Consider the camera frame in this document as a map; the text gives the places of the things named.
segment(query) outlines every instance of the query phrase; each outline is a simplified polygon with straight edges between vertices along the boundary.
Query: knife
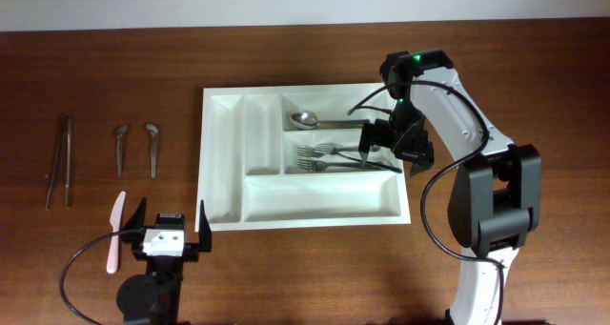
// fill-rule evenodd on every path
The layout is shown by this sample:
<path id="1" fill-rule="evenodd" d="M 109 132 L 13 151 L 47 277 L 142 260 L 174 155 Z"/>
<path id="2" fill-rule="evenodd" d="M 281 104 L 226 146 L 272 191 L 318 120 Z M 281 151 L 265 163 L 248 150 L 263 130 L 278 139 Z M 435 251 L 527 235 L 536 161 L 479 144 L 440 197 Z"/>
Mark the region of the knife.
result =
<path id="1" fill-rule="evenodd" d="M 121 228 L 121 214 L 123 213 L 123 204 L 125 203 L 125 192 L 119 193 L 111 213 L 112 231 L 117 232 Z M 111 249 L 108 252 L 108 262 L 106 263 L 106 271 L 108 274 L 114 274 L 118 270 L 118 235 L 111 239 Z"/>

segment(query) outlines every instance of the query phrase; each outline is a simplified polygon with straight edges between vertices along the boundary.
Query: brown table surface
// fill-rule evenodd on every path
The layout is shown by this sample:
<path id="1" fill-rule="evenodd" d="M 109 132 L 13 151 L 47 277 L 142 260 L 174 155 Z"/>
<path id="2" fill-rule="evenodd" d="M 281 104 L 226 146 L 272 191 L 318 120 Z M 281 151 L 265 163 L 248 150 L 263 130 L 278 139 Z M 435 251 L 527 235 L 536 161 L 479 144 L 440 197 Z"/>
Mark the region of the brown table surface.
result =
<path id="1" fill-rule="evenodd" d="M 443 48 L 466 90 L 516 143 L 543 162 L 539 228 L 508 275 L 504 319 L 605 324 L 610 318 L 610 19 L 436 22 L 224 29 L 86 30 L 0 34 L 0 319 L 79 323 L 57 279 L 82 245 L 110 231 L 142 196 L 147 222 L 184 213 L 193 232 L 202 89 L 378 81 L 385 54 Z M 74 206 L 45 196 L 60 112 L 74 116 Z M 158 177 L 149 135 L 161 127 Z M 124 176 L 113 129 L 132 125 Z M 411 225 L 222 232 L 211 254 L 184 267 L 180 319 L 193 323 L 364 324 L 441 317 L 459 263 L 439 251 L 418 213 L 422 188 L 450 162 L 407 181 Z M 429 197 L 440 239 L 458 250 L 446 218 L 453 177 Z M 108 244 L 75 262 L 67 293 L 102 323 L 119 323 L 118 287 L 142 274 Z"/>

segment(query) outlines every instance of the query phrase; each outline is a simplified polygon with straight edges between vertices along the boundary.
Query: white tray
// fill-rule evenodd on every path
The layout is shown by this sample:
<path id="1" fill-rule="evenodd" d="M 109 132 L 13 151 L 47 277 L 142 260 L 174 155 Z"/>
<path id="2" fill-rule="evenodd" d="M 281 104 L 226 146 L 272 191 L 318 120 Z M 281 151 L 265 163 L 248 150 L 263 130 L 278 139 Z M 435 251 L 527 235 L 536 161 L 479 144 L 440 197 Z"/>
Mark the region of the white tray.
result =
<path id="1" fill-rule="evenodd" d="M 212 230 L 410 223 L 404 173 L 349 168 L 312 173 L 295 165 L 295 146 L 357 146 L 360 129 L 299 131 L 288 122 L 290 114 L 312 111 L 320 120 L 373 122 L 387 115 L 360 110 L 348 117 L 347 110 L 381 86 L 204 90 L 197 200 L 205 201 Z M 394 100 L 385 92 L 367 104 L 391 109 Z M 403 168 L 385 148 L 369 160 Z M 195 224 L 198 218 L 199 201 Z"/>

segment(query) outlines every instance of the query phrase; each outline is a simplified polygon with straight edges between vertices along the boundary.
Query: white plastic knife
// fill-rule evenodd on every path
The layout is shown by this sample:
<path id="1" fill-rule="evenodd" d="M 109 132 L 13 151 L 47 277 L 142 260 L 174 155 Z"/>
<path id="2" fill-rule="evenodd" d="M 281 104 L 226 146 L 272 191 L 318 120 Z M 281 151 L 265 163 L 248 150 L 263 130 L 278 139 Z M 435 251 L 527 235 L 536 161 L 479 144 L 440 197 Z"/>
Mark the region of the white plastic knife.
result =
<path id="1" fill-rule="evenodd" d="M 119 193 L 111 213 L 112 231 L 117 232 L 121 229 L 121 214 L 123 213 L 123 204 L 125 203 L 125 192 Z M 108 262 L 106 263 L 106 271 L 108 274 L 114 274 L 118 270 L 118 235 L 111 239 L 111 249 L 108 252 Z"/>

